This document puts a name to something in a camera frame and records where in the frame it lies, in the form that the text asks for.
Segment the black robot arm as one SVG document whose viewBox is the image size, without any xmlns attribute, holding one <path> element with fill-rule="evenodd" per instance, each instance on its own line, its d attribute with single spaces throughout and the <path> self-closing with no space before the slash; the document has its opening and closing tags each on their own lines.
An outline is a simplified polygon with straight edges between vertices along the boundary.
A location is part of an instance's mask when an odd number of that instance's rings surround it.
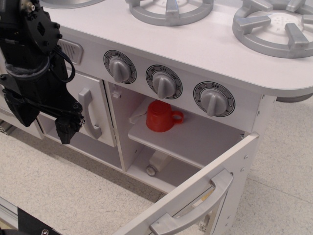
<svg viewBox="0 0 313 235">
<path fill-rule="evenodd" d="M 75 71 L 66 69 L 70 59 L 58 45 L 61 38 L 60 25 L 50 19 L 39 1 L 1 1 L 4 99 L 24 126 L 30 126 L 39 113 L 53 116 L 61 143 L 69 144 L 84 117 L 82 105 L 67 90 Z"/>
</svg>

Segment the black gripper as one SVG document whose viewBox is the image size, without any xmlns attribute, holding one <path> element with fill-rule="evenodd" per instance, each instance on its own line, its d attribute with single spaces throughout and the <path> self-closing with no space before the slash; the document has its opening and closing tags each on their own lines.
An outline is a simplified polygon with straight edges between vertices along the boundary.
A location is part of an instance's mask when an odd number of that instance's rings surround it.
<svg viewBox="0 0 313 235">
<path fill-rule="evenodd" d="M 18 121 L 29 127 L 43 112 L 56 118 L 55 126 L 62 144 L 70 140 L 82 127 L 82 105 L 68 92 L 66 83 L 45 72 L 26 78 L 9 74 L 0 76 L 4 99 Z"/>
</svg>

